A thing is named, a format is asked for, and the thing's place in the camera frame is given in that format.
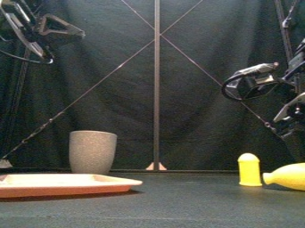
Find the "gray cup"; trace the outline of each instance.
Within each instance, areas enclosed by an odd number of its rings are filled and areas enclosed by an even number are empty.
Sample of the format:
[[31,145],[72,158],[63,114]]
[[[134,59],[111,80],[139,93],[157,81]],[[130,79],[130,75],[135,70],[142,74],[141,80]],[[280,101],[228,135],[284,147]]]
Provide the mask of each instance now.
[[71,172],[107,175],[115,159],[117,134],[74,131],[70,138]]

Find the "metal rod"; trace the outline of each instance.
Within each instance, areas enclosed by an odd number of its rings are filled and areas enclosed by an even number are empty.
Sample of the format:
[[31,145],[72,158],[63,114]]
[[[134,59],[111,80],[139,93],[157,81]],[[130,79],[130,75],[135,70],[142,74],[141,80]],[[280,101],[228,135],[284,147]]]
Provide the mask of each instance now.
[[159,0],[155,0],[154,170],[159,170]]

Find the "yellow toy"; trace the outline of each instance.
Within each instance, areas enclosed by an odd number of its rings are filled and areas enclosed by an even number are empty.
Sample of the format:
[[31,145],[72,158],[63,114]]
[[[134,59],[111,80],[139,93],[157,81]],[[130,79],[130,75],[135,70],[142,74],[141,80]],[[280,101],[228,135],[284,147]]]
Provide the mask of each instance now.
[[252,153],[245,153],[238,158],[240,184],[245,186],[262,186],[260,174],[260,160]]
[[264,173],[266,184],[277,183],[290,189],[305,191],[305,163],[286,165],[272,173]]

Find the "black table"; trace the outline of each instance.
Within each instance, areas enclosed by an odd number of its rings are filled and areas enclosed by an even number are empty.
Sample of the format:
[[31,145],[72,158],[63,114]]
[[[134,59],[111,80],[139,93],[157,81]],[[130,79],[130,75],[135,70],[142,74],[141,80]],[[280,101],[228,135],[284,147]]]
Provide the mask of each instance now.
[[305,227],[305,192],[244,187],[238,175],[111,173],[133,190],[0,199],[0,227]]

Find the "fabric backdrop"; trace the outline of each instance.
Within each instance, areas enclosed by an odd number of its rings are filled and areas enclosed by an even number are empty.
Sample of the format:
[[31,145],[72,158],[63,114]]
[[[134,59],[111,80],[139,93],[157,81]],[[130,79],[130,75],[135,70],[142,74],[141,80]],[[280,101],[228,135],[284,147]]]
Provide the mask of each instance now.
[[[284,5],[288,12],[290,1]],[[52,0],[46,12],[86,38],[56,49],[52,65],[27,66],[8,150],[66,111],[10,160],[15,167],[68,167],[70,132],[98,130],[118,134],[113,169],[145,169],[154,161],[155,2]],[[222,82],[260,63],[277,61],[285,74],[274,1],[161,0],[159,15],[159,162],[169,170],[236,170],[240,155],[252,152],[265,170],[292,163],[265,127],[282,93],[244,103],[221,93]],[[2,56],[4,78],[18,77],[19,65]]]

